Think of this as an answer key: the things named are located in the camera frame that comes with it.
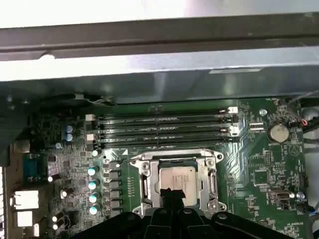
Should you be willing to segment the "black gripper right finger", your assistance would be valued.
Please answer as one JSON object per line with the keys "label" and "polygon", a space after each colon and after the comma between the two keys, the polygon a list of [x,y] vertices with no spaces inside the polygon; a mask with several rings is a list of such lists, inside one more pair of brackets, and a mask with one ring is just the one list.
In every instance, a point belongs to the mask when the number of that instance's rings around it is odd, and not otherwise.
{"label": "black gripper right finger", "polygon": [[240,216],[220,212],[207,219],[196,210],[186,208],[182,190],[173,191],[174,208],[188,239],[289,239],[290,237]]}

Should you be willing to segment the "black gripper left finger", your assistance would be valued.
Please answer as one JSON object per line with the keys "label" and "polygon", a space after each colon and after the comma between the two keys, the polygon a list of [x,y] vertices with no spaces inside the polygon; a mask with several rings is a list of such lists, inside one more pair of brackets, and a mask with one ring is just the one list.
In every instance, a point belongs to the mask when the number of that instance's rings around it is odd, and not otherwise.
{"label": "black gripper left finger", "polygon": [[172,227],[173,190],[161,189],[162,207],[150,216],[124,212],[73,237],[75,239],[169,239]]}

